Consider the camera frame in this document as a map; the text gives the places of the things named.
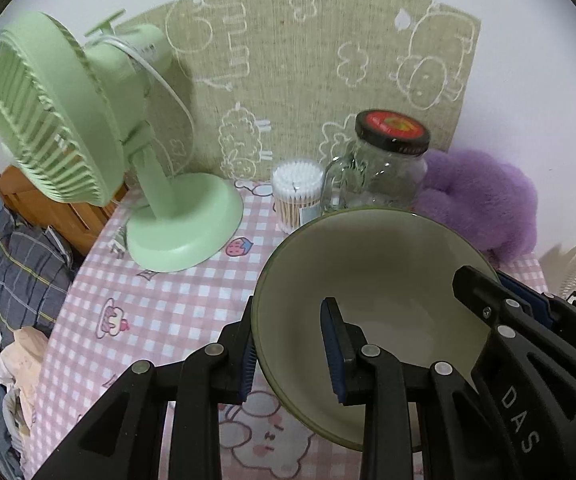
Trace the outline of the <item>green desk fan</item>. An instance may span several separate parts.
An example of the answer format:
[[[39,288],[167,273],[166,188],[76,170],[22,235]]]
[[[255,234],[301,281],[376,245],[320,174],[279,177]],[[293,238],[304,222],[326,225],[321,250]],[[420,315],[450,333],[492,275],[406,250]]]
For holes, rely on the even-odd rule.
[[[146,203],[125,226],[143,269],[186,270],[239,228],[241,196],[215,174],[166,176],[146,118],[152,84],[172,64],[164,32],[97,25],[81,46],[59,21],[30,12],[0,30],[0,141],[28,180],[58,203],[105,206],[134,170]]]

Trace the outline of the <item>cotton swab container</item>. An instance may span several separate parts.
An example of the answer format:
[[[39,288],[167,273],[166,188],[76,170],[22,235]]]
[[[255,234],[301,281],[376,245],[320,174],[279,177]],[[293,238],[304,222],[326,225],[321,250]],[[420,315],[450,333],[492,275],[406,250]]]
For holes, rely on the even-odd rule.
[[[279,228],[290,234],[321,214],[324,168],[312,159],[292,159],[271,174]]]

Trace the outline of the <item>purple plush toy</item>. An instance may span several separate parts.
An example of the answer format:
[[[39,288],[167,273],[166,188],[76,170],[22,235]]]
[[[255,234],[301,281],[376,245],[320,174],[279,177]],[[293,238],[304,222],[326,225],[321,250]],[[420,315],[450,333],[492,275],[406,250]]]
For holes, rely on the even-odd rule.
[[[499,263],[532,252],[538,192],[523,172],[481,151],[425,155],[414,211],[466,238]]]

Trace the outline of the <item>glass jar black lid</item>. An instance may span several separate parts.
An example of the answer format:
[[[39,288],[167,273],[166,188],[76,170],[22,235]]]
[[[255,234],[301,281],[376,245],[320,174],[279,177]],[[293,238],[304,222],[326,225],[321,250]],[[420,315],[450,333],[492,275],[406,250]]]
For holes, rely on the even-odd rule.
[[[325,167],[321,209],[380,206],[407,209],[427,172],[430,131],[392,110],[363,110],[321,128]]]

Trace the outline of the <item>pink checkered tablecloth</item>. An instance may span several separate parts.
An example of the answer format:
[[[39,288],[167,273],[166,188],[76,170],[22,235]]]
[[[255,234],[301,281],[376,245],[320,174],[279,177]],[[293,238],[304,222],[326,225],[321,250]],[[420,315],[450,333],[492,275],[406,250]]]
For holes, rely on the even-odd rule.
[[[132,363],[180,361],[241,318],[279,229],[271,189],[241,182],[239,229],[210,259],[188,270],[140,268],[115,248],[116,233],[141,200],[130,192],[99,235],[67,293],[49,339],[37,391],[26,471],[36,474],[76,422]],[[361,456],[304,426],[256,370],[245,404],[218,412],[228,479],[354,479]]]

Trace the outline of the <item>grey plaid pillow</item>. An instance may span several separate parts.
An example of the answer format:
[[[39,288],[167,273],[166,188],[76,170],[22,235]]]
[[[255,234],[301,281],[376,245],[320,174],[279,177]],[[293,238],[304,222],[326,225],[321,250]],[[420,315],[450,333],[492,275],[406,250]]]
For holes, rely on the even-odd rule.
[[[51,334],[77,272],[77,252],[51,226],[0,210],[0,332],[10,344],[24,326]]]

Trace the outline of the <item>peach cloth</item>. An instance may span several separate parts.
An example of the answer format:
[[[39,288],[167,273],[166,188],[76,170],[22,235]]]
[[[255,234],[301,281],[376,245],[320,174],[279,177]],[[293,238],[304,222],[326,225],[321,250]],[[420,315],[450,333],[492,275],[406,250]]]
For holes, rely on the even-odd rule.
[[[36,419],[36,396],[48,338],[32,326],[15,330],[13,336],[14,341],[2,349],[0,356],[18,389],[24,422],[30,429]]]

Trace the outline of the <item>grey floral bowl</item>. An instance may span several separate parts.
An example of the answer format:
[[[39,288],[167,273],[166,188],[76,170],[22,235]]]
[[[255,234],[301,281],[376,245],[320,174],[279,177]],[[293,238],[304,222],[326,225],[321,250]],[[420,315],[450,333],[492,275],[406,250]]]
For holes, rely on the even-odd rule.
[[[463,237],[391,208],[329,214],[286,237],[263,267],[252,306],[257,358],[283,407],[320,437],[361,449],[364,410],[342,406],[331,386],[319,322],[327,297],[400,361],[446,361],[468,377],[490,330],[454,297],[462,266],[497,278]]]

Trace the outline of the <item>green patterned wall mat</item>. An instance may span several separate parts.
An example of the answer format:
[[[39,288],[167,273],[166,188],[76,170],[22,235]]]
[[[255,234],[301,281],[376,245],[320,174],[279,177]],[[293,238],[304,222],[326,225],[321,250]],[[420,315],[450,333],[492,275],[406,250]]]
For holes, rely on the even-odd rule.
[[[436,0],[176,0],[132,24],[173,54],[147,101],[164,169],[253,181],[340,156],[369,108],[419,120],[447,150],[481,28]]]

